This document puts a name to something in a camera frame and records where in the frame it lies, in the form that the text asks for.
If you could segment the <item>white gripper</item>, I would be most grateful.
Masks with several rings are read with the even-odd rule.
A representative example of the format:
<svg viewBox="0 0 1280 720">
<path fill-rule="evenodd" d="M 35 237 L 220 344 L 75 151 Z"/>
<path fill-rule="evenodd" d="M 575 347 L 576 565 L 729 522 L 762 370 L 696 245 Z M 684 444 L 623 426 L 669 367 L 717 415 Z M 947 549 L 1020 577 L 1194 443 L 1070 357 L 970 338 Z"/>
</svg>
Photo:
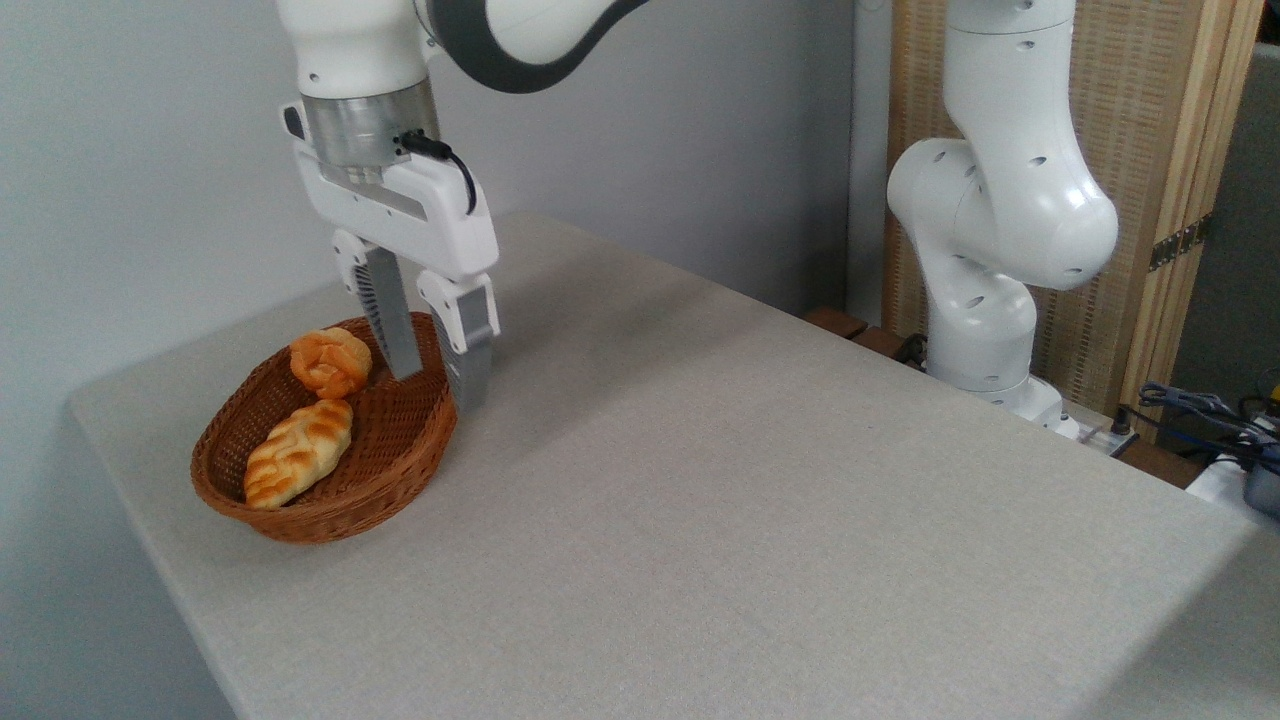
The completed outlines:
<svg viewBox="0 0 1280 720">
<path fill-rule="evenodd" d="M 453 161 L 417 154 L 383 168 L 379 182 L 356 183 L 347 170 L 319 161 L 305 135 L 301 102 L 282 108 L 282 124 L 310 202 L 342 228 L 333 233 L 338 272 L 392 375 L 406 380 L 422 370 L 397 254 L 425 268 L 416 286 L 431 310 L 458 413 L 481 407 L 493 341 L 500 334 L 485 273 L 497 264 L 499 249 L 483 191 L 470 192 Z"/>
</svg>

